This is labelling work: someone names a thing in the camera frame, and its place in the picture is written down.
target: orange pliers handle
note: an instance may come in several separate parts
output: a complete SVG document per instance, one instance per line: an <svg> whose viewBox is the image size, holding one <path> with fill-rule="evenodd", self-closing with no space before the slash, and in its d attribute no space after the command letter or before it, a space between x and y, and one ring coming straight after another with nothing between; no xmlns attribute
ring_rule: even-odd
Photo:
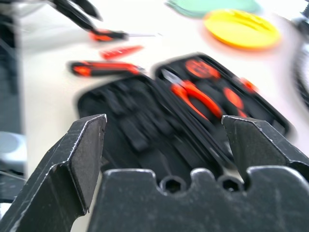
<svg viewBox="0 0 309 232"><path fill-rule="evenodd" d="M216 117L221 118L223 115L221 108L190 81L183 81L182 85L172 84L171 91L205 119L207 118L192 105L189 100L189 96L200 100Z"/></svg>

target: yellow lid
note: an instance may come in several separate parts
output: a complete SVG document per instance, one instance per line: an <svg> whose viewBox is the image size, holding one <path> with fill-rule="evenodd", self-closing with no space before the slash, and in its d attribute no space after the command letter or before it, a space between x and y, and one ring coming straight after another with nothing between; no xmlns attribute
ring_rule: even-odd
<svg viewBox="0 0 309 232"><path fill-rule="evenodd" d="M280 40L271 23L244 11L213 11L205 16L204 25L219 41L241 49L266 49Z"/></svg>

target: white surface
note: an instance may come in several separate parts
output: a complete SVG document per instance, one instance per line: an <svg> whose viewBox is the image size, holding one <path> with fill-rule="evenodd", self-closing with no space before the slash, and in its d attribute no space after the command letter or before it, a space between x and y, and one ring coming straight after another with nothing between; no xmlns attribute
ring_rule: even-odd
<svg viewBox="0 0 309 232"><path fill-rule="evenodd" d="M142 44L145 49L122 60L138 64L148 73L157 62L196 51L213 57L258 87L259 93L295 126L296 133L290 139L292 144L309 155L309 112L294 89L291 73L300 36L286 20L264 14L281 31L282 42L273 50L253 53L238 51L214 40L205 32L201 20L177 14L165 6L163 0L92 2L105 20L104 28L160 32L163 37L95 43L89 40L86 32L48 5L21 20L21 89L28 174L77 119L77 97L88 89L114 80L77 78L68 72L66 62L99 60L100 49L129 44ZM84 231L85 226L81 224L85 225L85 221L72 231Z"/></svg>

